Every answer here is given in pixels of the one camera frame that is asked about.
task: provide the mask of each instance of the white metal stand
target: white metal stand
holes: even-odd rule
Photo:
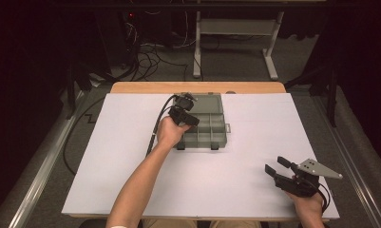
[[[271,54],[273,52],[276,37],[278,36],[284,12],[278,13],[276,20],[234,20],[234,19],[202,19],[197,12],[196,24],[196,49],[194,53],[193,76],[201,76],[201,34],[238,34],[238,35],[270,35],[270,46],[262,50],[270,78],[278,80],[276,68]]]

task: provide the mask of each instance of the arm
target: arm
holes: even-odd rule
[[[188,125],[175,125],[170,117],[161,120],[158,143],[123,186],[107,218],[106,228],[138,226],[166,156],[189,128]]]
[[[323,199],[318,193],[310,198],[299,198],[291,193],[285,193],[294,201],[296,213],[303,228],[324,228],[321,219],[321,204]]]

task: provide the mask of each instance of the hand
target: hand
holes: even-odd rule
[[[160,121],[158,126],[158,144],[166,145],[170,148],[175,146],[180,140],[181,135],[188,129],[190,125],[180,125],[177,126],[172,118],[166,116]]]
[[[323,198],[318,193],[310,198],[300,198],[289,192],[285,193],[294,201],[296,213],[304,228],[324,227],[321,219]]]

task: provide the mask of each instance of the gray plastic organizer box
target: gray plastic organizer box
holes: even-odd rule
[[[188,112],[200,119],[197,127],[187,130],[181,141],[175,146],[179,150],[185,148],[224,148],[226,139],[226,124],[223,116],[220,94],[193,94],[197,99]]]

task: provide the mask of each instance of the white table surface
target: white table surface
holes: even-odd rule
[[[107,216],[121,187],[143,160],[158,114],[171,94],[108,94],[62,213]],[[225,148],[173,149],[143,216],[176,219],[295,219],[292,201],[264,165],[291,177],[276,162],[301,163],[314,151],[292,97],[222,94],[231,125]],[[320,182],[327,187],[323,178]],[[338,219],[332,203],[324,219]]]

